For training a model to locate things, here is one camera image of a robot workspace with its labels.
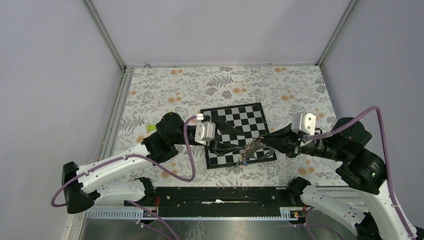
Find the floral tablecloth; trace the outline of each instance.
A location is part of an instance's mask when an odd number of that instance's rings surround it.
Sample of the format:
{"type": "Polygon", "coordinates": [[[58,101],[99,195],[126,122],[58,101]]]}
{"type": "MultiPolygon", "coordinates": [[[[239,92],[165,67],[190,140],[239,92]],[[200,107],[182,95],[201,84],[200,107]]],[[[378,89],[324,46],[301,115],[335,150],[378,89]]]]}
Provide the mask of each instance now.
{"type": "MultiPolygon", "coordinates": [[[[271,132],[290,124],[297,112],[315,114],[316,126],[323,131],[336,122],[317,66],[136,68],[114,154],[142,142],[152,134],[147,125],[155,125],[170,111],[185,120],[200,109],[258,102],[271,132]]],[[[162,165],[189,177],[192,170],[187,150],[182,145],[177,149],[180,154],[162,165]]],[[[290,159],[278,152],[275,161],[208,170],[204,148],[192,149],[196,167],[192,182],[179,181],[157,167],[135,170],[115,181],[147,177],[156,187],[286,186],[291,178],[302,176],[319,186],[346,185],[335,173],[340,163],[319,157],[290,159]]]]}

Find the white wall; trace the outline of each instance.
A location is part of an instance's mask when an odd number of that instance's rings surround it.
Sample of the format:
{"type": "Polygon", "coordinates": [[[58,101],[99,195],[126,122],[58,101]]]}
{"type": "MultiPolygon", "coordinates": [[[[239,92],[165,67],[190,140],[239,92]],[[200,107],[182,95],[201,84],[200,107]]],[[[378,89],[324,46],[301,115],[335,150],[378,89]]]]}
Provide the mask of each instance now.
{"type": "Polygon", "coordinates": [[[62,165],[94,161],[120,70],[81,0],[2,1],[0,16],[0,239],[60,239],[62,165]]]}
{"type": "Polygon", "coordinates": [[[128,65],[315,63],[349,0],[93,0],[128,65]]]}
{"type": "MultiPolygon", "coordinates": [[[[338,117],[382,110],[393,186],[411,222],[424,227],[424,1],[359,1],[322,73],[338,117]]],[[[375,113],[368,148],[382,156],[375,113]]]]}

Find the metal frame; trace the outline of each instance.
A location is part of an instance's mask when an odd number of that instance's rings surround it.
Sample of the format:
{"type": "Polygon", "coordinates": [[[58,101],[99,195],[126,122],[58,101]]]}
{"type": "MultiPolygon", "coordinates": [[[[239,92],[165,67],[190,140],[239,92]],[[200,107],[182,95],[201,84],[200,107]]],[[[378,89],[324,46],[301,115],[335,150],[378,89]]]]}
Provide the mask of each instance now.
{"type": "Polygon", "coordinates": [[[95,158],[96,161],[106,159],[113,153],[115,139],[118,135],[119,125],[122,114],[124,113],[125,102],[127,100],[133,74],[134,68],[127,67],[117,85],[107,123],[103,130],[100,146],[98,147],[97,156],[95,158]]]}
{"type": "Polygon", "coordinates": [[[315,65],[321,66],[323,65],[323,62],[327,58],[327,55],[329,54],[331,48],[333,47],[335,41],[339,37],[340,32],[342,31],[343,27],[345,26],[346,22],[348,21],[349,16],[351,15],[352,11],[354,10],[355,6],[357,5],[358,0],[350,0],[349,4],[347,5],[346,9],[343,12],[343,15],[341,16],[340,20],[338,21],[337,26],[335,27],[334,31],[331,34],[330,39],[327,42],[327,45],[325,46],[324,50],[321,53],[321,56],[319,56],[318,61],[316,61],[315,65]]]}
{"type": "Polygon", "coordinates": [[[197,67],[292,67],[292,66],[316,66],[315,63],[237,63],[237,64],[133,64],[128,68],[197,68],[197,67]]]}
{"type": "Polygon", "coordinates": [[[94,24],[96,25],[98,31],[100,32],[100,35],[102,36],[104,42],[106,43],[107,47],[109,47],[110,53],[112,54],[113,58],[116,61],[116,64],[118,64],[119,68],[123,71],[126,67],[124,61],[121,58],[121,55],[119,54],[117,47],[115,46],[114,42],[111,39],[111,36],[109,35],[108,31],[106,30],[105,25],[102,22],[102,19],[99,16],[99,13],[97,12],[93,2],[91,0],[82,0],[84,2],[85,7],[87,8],[88,13],[91,16],[91,19],[93,20],[94,24]]]}

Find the gray leaf pattern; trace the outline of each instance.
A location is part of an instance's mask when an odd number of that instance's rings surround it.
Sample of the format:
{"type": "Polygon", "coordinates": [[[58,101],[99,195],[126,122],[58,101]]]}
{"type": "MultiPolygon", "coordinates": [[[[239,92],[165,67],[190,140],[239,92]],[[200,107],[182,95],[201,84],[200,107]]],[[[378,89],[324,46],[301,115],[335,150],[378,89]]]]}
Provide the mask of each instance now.
{"type": "MultiPolygon", "coordinates": [[[[316,126],[324,132],[337,120],[317,66],[136,68],[113,153],[132,148],[151,135],[154,131],[147,126],[158,123],[165,113],[187,119],[201,109],[255,102],[262,103],[271,132],[291,123],[297,112],[315,114],[316,126]]],[[[179,154],[162,165],[189,178],[192,170],[187,149],[185,145],[175,147],[179,154]]],[[[196,169],[192,182],[181,182],[157,167],[134,169],[114,181],[147,177],[156,187],[248,187],[285,186],[291,178],[302,176],[316,185],[346,185],[335,173],[340,163],[319,157],[287,158],[277,152],[276,161],[206,169],[204,148],[191,149],[196,169]]]]}
{"type": "Polygon", "coordinates": [[[209,82],[206,84],[206,86],[211,86],[211,87],[215,87],[215,88],[221,88],[221,87],[225,87],[227,84],[231,84],[233,81],[233,78],[230,76],[224,76],[224,75],[220,75],[220,76],[213,76],[211,80],[209,80],[209,82]]]}
{"type": "Polygon", "coordinates": [[[231,99],[231,92],[229,90],[225,90],[222,92],[221,97],[225,98],[225,99],[231,99]]]}
{"type": "Polygon", "coordinates": [[[218,89],[214,87],[210,87],[206,91],[204,91],[204,94],[212,96],[216,91],[218,91],[218,89]]]}

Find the purple cable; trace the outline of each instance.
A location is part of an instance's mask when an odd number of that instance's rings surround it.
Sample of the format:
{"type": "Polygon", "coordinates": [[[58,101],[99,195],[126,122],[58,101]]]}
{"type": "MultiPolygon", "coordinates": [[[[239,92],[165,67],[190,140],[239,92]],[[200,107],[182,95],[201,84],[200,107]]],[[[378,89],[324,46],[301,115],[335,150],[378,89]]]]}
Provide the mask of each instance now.
{"type": "Polygon", "coordinates": [[[365,111],[361,112],[358,116],[356,116],[354,119],[350,120],[348,123],[344,124],[343,126],[337,128],[337,129],[331,130],[329,132],[325,132],[325,133],[321,133],[321,134],[317,134],[317,135],[312,135],[312,136],[310,136],[310,139],[311,140],[325,139],[325,138],[331,137],[335,134],[338,134],[341,131],[352,126],[354,123],[358,122],[361,118],[363,118],[365,115],[369,114],[373,110],[375,110],[377,112],[378,125],[379,125],[379,128],[380,128],[381,144],[382,144],[382,147],[383,147],[384,161],[385,161],[385,165],[386,165],[386,168],[387,168],[388,193],[390,195],[392,205],[393,205],[394,209],[396,210],[396,213],[399,216],[403,227],[405,228],[406,232],[408,233],[408,237],[412,239],[412,238],[414,238],[415,234],[412,232],[412,230],[408,226],[407,220],[405,219],[404,215],[402,214],[402,211],[399,207],[398,201],[396,200],[395,191],[393,190],[392,171],[390,170],[389,152],[387,150],[387,142],[386,142],[386,132],[384,130],[384,125],[383,125],[382,111],[380,110],[380,108],[378,106],[370,106],[365,111]]]}
{"type": "MultiPolygon", "coordinates": [[[[110,160],[110,161],[106,161],[106,162],[104,162],[104,163],[102,163],[102,164],[99,164],[99,165],[97,165],[97,166],[95,166],[95,167],[93,167],[93,168],[90,168],[89,170],[88,170],[88,173],[92,173],[92,172],[94,172],[94,171],[96,171],[97,169],[99,169],[99,168],[102,168],[102,167],[104,167],[104,166],[106,166],[106,165],[109,165],[109,164],[112,164],[112,163],[114,163],[114,162],[116,162],[116,161],[119,161],[119,160],[123,160],[124,158],[123,157],[117,157],[117,158],[115,158],[115,159],[112,159],[112,160],[110,160]]],[[[83,176],[85,176],[86,175],[86,173],[85,172],[82,172],[82,173],[80,173],[80,174],[78,174],[78,175],[76,175],[76,176],[74,176],[73,178],[71,178],[69,181],[67,181],[67,182],[65,182],[65,184],[63,184],[60,188],[59,188],[59,190],[57,190],[57,192],[53,195],[53,197],[51,198],[51,201],[50,201],[50,204],[51,204],[51,206],[52,207],[55,207],[55,208],[60,208],[60,207],[64,207],[64,206],[66,206],[66,203],[61,203],[61,204],[56,204],[55,203],[55,200],[56,200],[56,198],[59,196],[59,194],[67,187],[67,186],[69,186],[72,182],[74,182],[74,181],[76,181],[77,179],[79,179],[79,178],[81,178],[81,177],[83,177],[83,176]]]]}
{"type": "MultiPolygon", "coordinates": [[[[165,220],[163,220],[159,215],[157,215],[156,213],[154,213],[154,212],[152,212],[152,211],[150,211],[149,209],[147,209],[147,208],[145,208],[145,207],[143,207],[143,206],[140,206],[140,205],[138,205],[137,203],[135,203],[135,202],[133,202],[133,201],[128,201],[129,203],[131,203],[132,205],[134,205],[134,206],[136,206],[137,208],[140,208],[140,209],[142,209],[143,211],[146,211],[146,212],[148,212],[149,214],[151,214],[153,217],[155,217],[155,218],[157,218],[159,221],[161,221],[170,231],[171,231],[171,233],[172,233],[172,235],[175,237],[175,239],[177,239],[177,240],[180,240],[180,238],[178,237],[178,235],[175,233],[175,231],[168,225],[168,223],[165,221],[165,220]]],[[[149,228],[150,229],[154,229],[154,230],[157,230],[157,231],[159,231],[160,232],[160,230],[158,230],[158,229],[156,229],[156,228],[154,228],[154,227],[150,227],[149,226],[149,228]]]]}
{"type": "MultiPolygon", "coordinates": [[[[176,179],[179,179],[179,180],[184,181],[184,182],[191,182],[191,181],[193,181],[193,180],[195,179],[195,177],[196,177],[196,167],[195,167],[195,160],[193,159],[192,149],[190,148],[190,144],[189,144],[189,136],[188,136],[187,128],[188,128],[188,126],[189,126],[189,122],[190,122],[191,120],[195,119],[195,118],[196,118],[196,116],[191,116],[191,117],[189,117],[189,118],[187,119],[187,121],[185,121],[185,123],[184,123],[184,128],[183,128],[183,132],[182,132],[182,133],[183,133],[183,135],[184,135],[184,142],[185,142],[185,146],[186,146],[186,148],[187,148],[188,158],[190,159],[190,164],[191,164],[191,177],[190,177],[190,178],[183,178],[183,177],[181,177],[181,176],[178,176],[177,174],[175,174],[175,173],[173,173],[173,172],[169,171],[168,169],[166,169],[165,167],[161,166],[159,163],[157,163],[157,162],[153,161],[152,159],[150,159],[150,158],[148,158],[148,157],[146,157],[146,156],[143,156],[143,155],[139,155],[139,154],[130,154],[130,155],[127,155],[126,157],[127,157],[127,158],[141,158],[141,159],[144,159],[144,160],[146,160],[146,161],[148,161],[148,162],[152,163],[153,165],[157,166],[158,168],[162,169],[164,172],[168,173],[169,175],[173,176],[173,177],[174,177],[174,178],[176,178],[176,179]]],[[[97,170],[97,169],[99,169],[99,168],[102,168],[102,167],[104,167],[104,166],[106,166],[106,165],[112,164],[112,163],[114,163],[114,162],[117,162],[117,161],[120,161],[120,160],[123,160],[123,159],[124,159],[124,158],[123,158],[122,156],[120,156],[120,157],[114,158],[114,159],[112,159],[112,160],[106,161],[106,162],[104,162],[104,163],[102,163],[102,164],[99,164],[99,165],[97,165],[97,166],[93,167],[93,168],[90,168],[90,169],[88,170],[88,173],[92,173],[92,172],[96,171],[96,170],[97,170]]],[[[86,173],[85,173],[85,172],[82,172],[82,173],[80,173],[80,174],[78,174],[78,175],[74,176],[73,178],[71,178],[69,181],[65,182],[65,184],[63,184],[63,185],[59,188],[59,190],[57,190],[57,191],[56,191],[56,193],[55,193],[55,194],[53,195],[53,197],[51,198],[51,201],[50,201],[51,206],[52,206],[52,207],[55,207],[55,208],[60,208],[60,207],[64,207],[64,206],[66,206],[66,203],[56,204],[56,203],[55,203],[56,198],[57,198],[57,197],[59,196],[59,194],[60,194],[60,193],[61,193],[61,192],[62,192],[62,191],[63,191],[63,190],[67,187],[67,186],[69,186],[72,182],[76,181],[77,179],[79,179],[79,178],[81,178],[81,177],[83,177],[83,176],[85,176],[85,175],[86,175],[86,173]]]]}

